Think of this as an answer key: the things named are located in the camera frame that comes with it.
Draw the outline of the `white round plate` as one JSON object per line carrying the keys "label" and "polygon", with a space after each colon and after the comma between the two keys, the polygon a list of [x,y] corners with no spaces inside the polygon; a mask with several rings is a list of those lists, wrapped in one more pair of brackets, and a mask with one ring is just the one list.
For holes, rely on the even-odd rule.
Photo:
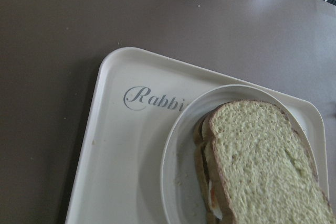
{"label": "white round plate", "polygon": [[265,101],[282,108],[307,152],[313,156],[302,119],[301,109],[306,105],[303,100],[242,84],[211,89],[183,110],[166,141],[161,165],[161,196],[168,223],[206,223],[206,207],[194,163],[194,127],[203,115],[219,105],[243,99]]}

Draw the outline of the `bread slice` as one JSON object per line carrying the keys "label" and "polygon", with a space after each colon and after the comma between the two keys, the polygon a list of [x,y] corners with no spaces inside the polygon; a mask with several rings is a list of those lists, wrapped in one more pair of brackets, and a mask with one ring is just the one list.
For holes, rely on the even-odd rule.
{"label": "bread slice", "polygon": [[209,129],[209,173],[229,222],[335,223],[311,158],[276,105],[223,104],[211,116]]}
{"label": "bread slice", "polygon": [[204,114],[195,124],[194,132],[193,132],[193,139],[194,143],[196,145],[196,150],[194,152],[194,162],[195,162],[195,170],[197,174],[198,183],[201,190],[201,195],[203,198],[203,202],[206,208],[206,222],[207,223],[220,223],[220,220],[214,215],[210,208],[209,204],[209,195],[208,195],[208,189],[209,189],[209,174],[208,174],[208,168],[207,163],[205,159],[205,146],[206,146],[206,140],[204,140],[204,136],[202,133],[202,128],[204,121],[207,121],[208,118],[211,116],[213,111],[210,111],[206,114]]}

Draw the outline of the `cream bunny serving tray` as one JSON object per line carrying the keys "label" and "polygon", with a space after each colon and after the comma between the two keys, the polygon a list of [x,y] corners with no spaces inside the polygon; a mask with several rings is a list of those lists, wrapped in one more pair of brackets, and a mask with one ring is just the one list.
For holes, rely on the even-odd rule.
{"label": "cream bunny serving tray", "polygon": [[[99,69],[66,223],[168,223],[161,165],[169,133],[191,102],[229,84],[277,92],[140,48],[110,53]],[[318,181],[327,193],[324,123],[303,101]]]}

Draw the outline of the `fried egg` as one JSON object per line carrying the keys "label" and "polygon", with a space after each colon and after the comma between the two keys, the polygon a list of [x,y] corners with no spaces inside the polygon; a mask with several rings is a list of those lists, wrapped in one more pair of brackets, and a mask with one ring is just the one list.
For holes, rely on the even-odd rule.
{"label": "fried egg", "polygon": [[216,198],[215,189],[214,189],[214,186],[211,180],[209,180],[209,184],[208,184],[208,205],[209,205],[211,212],[214,214],[214,216],[217,219],[222,220],[223,214],[220,209],[218,200]]}

